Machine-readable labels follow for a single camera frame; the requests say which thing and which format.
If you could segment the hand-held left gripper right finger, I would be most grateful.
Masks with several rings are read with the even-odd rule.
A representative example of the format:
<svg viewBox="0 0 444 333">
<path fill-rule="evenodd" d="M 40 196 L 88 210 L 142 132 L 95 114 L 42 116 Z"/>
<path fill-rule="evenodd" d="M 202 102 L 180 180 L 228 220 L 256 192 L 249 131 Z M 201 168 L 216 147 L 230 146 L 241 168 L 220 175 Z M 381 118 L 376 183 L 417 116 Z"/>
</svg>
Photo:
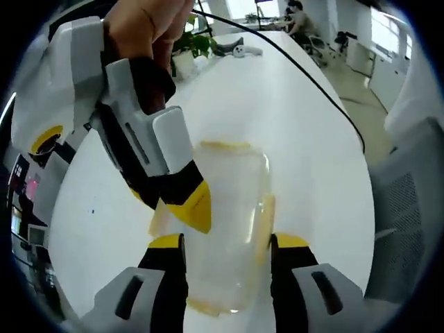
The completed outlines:
<svg viewBox="0 0 444 333">
<path fill-rule="evenodd" d="M 271 297 L 277 332 L 363 332 L 362 290 L 330 264 L 320 264 L 303 238 L 270 238 Z"/>
</svg>

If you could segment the person's right hand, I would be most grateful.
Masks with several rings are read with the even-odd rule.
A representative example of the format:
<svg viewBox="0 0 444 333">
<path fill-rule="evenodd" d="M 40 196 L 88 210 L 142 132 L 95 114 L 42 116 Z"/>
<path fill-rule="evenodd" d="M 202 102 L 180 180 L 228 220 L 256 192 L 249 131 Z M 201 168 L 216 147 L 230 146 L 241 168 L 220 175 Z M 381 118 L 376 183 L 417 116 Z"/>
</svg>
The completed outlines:
<svg viewBox="0 0 444 333">
<path fill-rule="evenodd" d="M 194 7 L 192 0 L 118 1 L 105 17 L 118 58 L 153 59 L 171 70 L 173 44 Z"/>
</svg>

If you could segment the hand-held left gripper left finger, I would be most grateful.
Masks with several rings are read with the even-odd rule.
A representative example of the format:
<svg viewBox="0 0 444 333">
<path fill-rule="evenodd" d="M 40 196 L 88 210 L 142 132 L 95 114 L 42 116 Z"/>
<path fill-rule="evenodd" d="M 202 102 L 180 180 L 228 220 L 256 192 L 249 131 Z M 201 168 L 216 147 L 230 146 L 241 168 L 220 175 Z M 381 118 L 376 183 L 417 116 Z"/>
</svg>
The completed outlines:
<svg viewBox="0 0 444 333">
<path fill-rule="evenodd" d="M 82 318 L 88 332 L 183 332 L 189 287 L 184 234 L 148 245 L 136 267 L 124 269 L 94 297 Z"/>
</svg>

